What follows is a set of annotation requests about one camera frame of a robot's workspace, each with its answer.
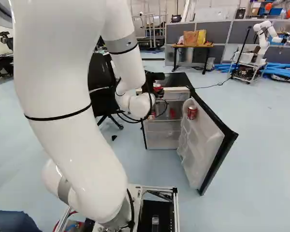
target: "black chair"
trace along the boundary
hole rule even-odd
[[[124,129],[112,116],[123,111],[115,100],[116,79],[109,54],[93,53],[88,70],[88,89],[95,117],[102,116],[98,126],[108,117],[120,130]]]
[[[1,58],[0,57],[0,77],[10,77],[13,75],[13,66],[11,62],[13,58]],[[2,69],[5,69],[7,73],[1,73]]]

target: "light blue floor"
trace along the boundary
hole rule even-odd
[[[164,61],[145,68],[170,72]],[[195,87],[226,74],[180,68]],[[189,188],[175,151],[148,151],[140,125],[123,131],[110,121],[101,130],[131,183],[177,186],[183,232],[290,232],[290,84],[262,79],[230,80],[197,93],[239,137],[203,197]],[[117,135],[115,141],[111,136]],[[44,232],[52,230],[65,204],[41,181],[47,160],[15,95],[13,81],[0,85],[0,209],[24,210]]]

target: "soda can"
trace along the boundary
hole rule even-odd
[[[194,105],[188,107],[187,117],[189,120],[194,120],[197,117],[198,108]]]

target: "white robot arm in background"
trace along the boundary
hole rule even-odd
[[[265,5],[265,10],[270,12],[270,10],[280,4],[284,4],[284,10],[286,11],[286,18],[290,18],[290,0],[275,0]]]
[[[253,26],[253,29],[259,37],[260,50],[258,54],[260,55],[264,55],[270,46],[270,42],[267,41],[263,29],[266,29],[269,32],[269,34],[272,37],[272,41],[274,43],[281,43],[281,44],[289,43],[290,44],[290,40],[287,40],[290,34],[286,33],[284,35],[284,38],[280,38],[277,35],[272,23],[269,20],[266,20],[262,23],[255,24]]]
[[[116,100],[144,117],[149,94],[126,0],[10,0],[14,84],[26,118],[50,156],[47,189],[82,215],[114,230],[131,219],[128,179],[91,109],[88,66],[102,35],[121,76]]]

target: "black stripe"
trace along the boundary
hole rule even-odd
[[[1,7],[0,7],[0,12],[4,15],[8,16],[9,18],[12,18],[12,16],[9,13],[7,13],[5,10],[3,10]]]
[[[123,51],[123,52],[110,52],[110,51],[109,51],[109,53],[112,54],[112,55],[120,55],[120,54],[124,54],[124,53],[130,52],[130,51],[132,51],[133,49],[135,49],[135,48],[137,47],[137,45],[138,45],[138,43],[136,43],[136,45],[135,45],[133,48],[130,48],[130,49],[128,49],[127,51]]]
[[[89,104],[89,106],[86,106],[84,109],[81,109],[81,110],[76,111],[76,112],[71,113],[71,114],[57,116],[57,117],[29,117],[27,115],[25,115],[25,117],[27,119],[32,120],[32,121],[54,121],[54,120],[64,119],[64,118],[67,118],[67,117],[72,117],[72,116],[78,115],[78,114],[86,111],[90,107],[91,107],[91,103]]]

